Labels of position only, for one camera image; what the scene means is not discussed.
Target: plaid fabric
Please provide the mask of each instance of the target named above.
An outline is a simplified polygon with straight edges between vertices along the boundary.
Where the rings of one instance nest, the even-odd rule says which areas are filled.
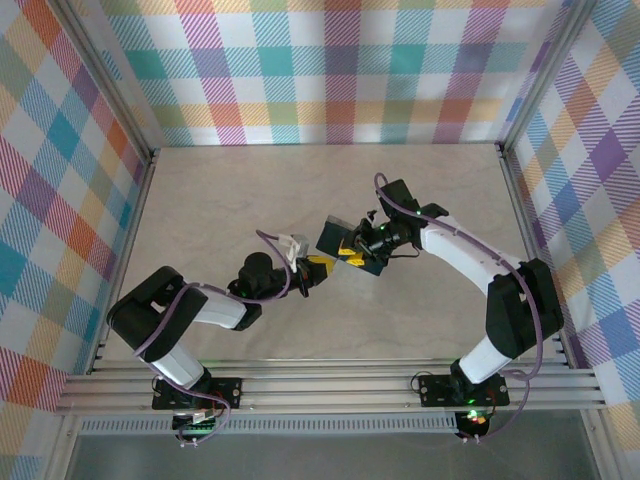
[[[0,4],[0,478],[89,354],[143,164],[45,0]]]
[[[640,2],[600,2],[519,142],[520,186],[640,472]]]
[[[101,1],[171,146],[493,141],[564,17],[536,58],[540,20],[570,3]]]

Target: gray floor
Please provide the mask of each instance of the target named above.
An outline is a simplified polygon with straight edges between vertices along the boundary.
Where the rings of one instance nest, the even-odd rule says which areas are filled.
[[[504,421],[500,414],[496,421]],[[485,444],[452,434],[79,437],[70,480],[534,480],[599,478],[578,412],[527,412]]]
[[[315,245],[327,215],[357,224],[379,206],[378,171],[524,256],[493,145],[175,148],[160,156],[123,294],[162,265],[224,287],[265,250],[256,228]],[[183,342],[200,359],[456,358],[484,335],[485,309],[471,282],[423,254],[393,260],[379,278],[341,263],[308,299],[292,292],[248,330],[194,324]],[[104,358],[128,360],[131,349],[113,335]]]

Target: yellow object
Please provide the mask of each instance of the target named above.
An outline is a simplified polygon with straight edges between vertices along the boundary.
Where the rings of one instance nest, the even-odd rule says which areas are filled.
[[[362,267],[364,265],[364,260],[362,259],[362,252],[356,253],[355,255],[351,255],[347,258],[347,263],[349,265],[353,265],[354,267]]]
[[[352,250],[350,248],[343,248],[342,241],[340,241],[340,248],[338,248],[338,255],[340,255],[341,257],[344,257],[348,255],[355,255],[355,254],[356,254],[355,250]]]
[[[323,263],[325,268],[327,269],[327,276],[331,275],[333,272],[333,266],[336,264],[336,261],[329,257],[322,257],[320,255],[309,255],[307,259],[313,263]]]

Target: plywood surface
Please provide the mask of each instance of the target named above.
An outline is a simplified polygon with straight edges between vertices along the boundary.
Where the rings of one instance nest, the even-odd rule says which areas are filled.
[[[224,287],[245,256],[267,251],[256,228],[304,234],[315,244],[327,215],[357,223],[378,205],[378,171],[404,178],[421,204],[439,203],[480,238],[524,258],[489,145],[166,149],[123,293],[165,264]],[[340,263],[310,298],[290,293],[244,332],[193,324],[183,338],[202,359],[453,358],[482,338],[484,321],[480,291],[423,253],[392,260],[380,277]],[[130,352],[111,338],[106,357]]]

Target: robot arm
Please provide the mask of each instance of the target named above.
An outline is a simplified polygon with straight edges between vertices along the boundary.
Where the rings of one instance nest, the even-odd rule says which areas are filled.
[[[283,238],[289,240],[291,247],[288,265],[273,268],[268,254],[252,253],[227,291],[188,283],[176,270],[165,266],[109,310],[107,321],[113,330],[142,361],[170,382],[160,380],[154,409],[209,408],[210,401],[185,394],[184,390],[212,395],[223,389],[180,343],[192,322],[245,330],[262,314],[262,303],[276,296],[283,297],[292,290],[308,297],[309,289],[331,273],[334,261],[307,255],[306,239],[296,236],[297,241],[291,242],[293,237],[281,236],[281,240]]]
[[[388,183],[381,190],[392,200],[389,203],[380,197],[388,222],[375,225],[374,212],[363,218],[357,227],[329,217],[317,248],[380,275],[393,258],[393,251],[411,243],[414,248],[440,257],[484,293],[487,297],[486,335],[451,366],[451,383],[457,391],[458,401],[463,402],[486,386],[485,382],[498,375],[511,360],[536,344],[531,306],[507,268],[458,235],[464,230],[449,212],[433,203],[420,207],[403,180]],[[454,228],[443,228],[423,218],[409,216],[396,206],[437,218],[437,223]],[[539,259],[523,262],[510,255],[501,256],[525,279],[533,293],[543,338],[560,330],[564,322],[549,267]]]

